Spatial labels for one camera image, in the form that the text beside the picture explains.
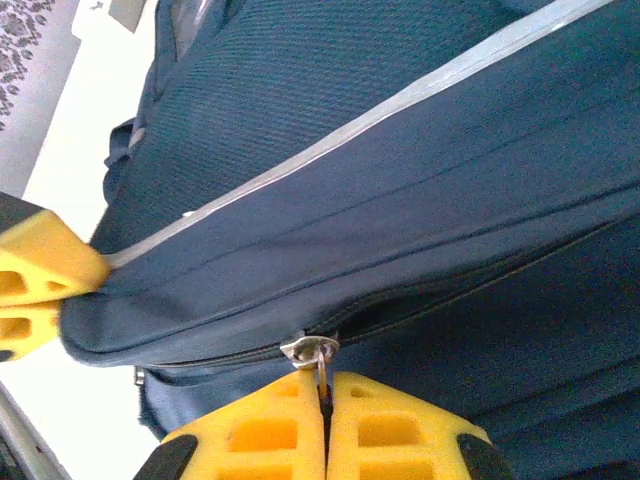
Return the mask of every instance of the backpack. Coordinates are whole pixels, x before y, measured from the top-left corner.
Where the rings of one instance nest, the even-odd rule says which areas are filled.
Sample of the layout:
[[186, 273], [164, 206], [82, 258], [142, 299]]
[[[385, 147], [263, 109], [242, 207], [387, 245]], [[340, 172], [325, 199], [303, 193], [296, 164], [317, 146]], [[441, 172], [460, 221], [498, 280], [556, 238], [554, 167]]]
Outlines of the backpack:
[[134, 365], [163, 436], [330, 338], [332, 368], [482, 426], [518, 478], [637, 473], [637, 2], [176, 5], [67, 351]]

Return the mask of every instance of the yellow foam block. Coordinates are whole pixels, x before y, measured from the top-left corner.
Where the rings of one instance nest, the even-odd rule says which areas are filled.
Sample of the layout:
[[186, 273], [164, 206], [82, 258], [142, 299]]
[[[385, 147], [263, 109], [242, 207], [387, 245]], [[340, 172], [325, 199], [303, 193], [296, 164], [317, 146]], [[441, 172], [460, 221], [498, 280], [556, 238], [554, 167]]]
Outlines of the yellow foam block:
[[198, 446], [180, 480], [323, 480], [324, 427], [313, 372], [289, 374], [172, 432]]
[[0, 308], [0, 361], [16, 360], [56, 337], [60, 303]]
[[0, 307], [91, 292], [108, 274], [106, 260], [51, 211], [42, 210], [0, 236]]
[[360, 375], [336, 374], [333, 395], [327, 480], [470, 480], [456, 437], [489, 441], [463, 418]]

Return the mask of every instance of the square cutout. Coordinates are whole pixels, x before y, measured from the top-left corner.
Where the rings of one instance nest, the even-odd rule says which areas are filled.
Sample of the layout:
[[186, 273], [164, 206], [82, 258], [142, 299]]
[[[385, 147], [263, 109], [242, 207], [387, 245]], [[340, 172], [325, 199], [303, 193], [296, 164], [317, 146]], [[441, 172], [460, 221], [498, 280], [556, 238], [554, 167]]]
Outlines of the square cutout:
[[433, 480], [433, 468], [427, 462], [365, 463], [360, 480]]
[[18, 272], [0, 272], [0, 296], [22, 295], [29, 289]]
[[417, 445], [422, 435], [418, 423], [410, 417], [381, 414], [360, 420], [359, 447], [395, 447]]
[[28, 318], [0, 318], [0, 339], [22, 340], [31, 336], [31, 320]]
[[232, 452], [291, 450], [298, 446], [298, 422], [289, 418], [255, 419], [243, 423], [229, 439]]

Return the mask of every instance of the floral pattern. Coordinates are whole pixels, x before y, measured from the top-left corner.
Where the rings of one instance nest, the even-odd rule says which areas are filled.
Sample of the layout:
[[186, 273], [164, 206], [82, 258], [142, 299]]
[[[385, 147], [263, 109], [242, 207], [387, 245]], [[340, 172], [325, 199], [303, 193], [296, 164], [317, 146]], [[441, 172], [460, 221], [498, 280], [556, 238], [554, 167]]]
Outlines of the floral pattern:
[[33, 58], [47, 24], [46, 12], [56, 0], [0, 0], [0, 131], [3, 116], [11, 115], [13, 100], [29, 71], [26, 62]]

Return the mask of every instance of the zipper pull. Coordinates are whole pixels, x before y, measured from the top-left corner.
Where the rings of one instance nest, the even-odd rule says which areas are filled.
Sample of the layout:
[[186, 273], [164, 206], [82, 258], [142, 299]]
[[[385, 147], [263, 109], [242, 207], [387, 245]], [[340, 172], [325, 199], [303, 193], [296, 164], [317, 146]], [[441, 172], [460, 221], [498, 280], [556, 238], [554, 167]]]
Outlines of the zipper pull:
[[333, 415], [333, 399], [327, 376], [327, 364], [340, 350], [340, 343], [329, 337], [319, 335], [306, 336], [303, 332], [295, 338], [280, 345], [293, 366], [300, 370], [316, 369], [318, 374], [318, 399], [320, 412], [324, 419], [324, 454], [325, 462], [329, 458], [329, 437], [331, 436], [331, 416]]

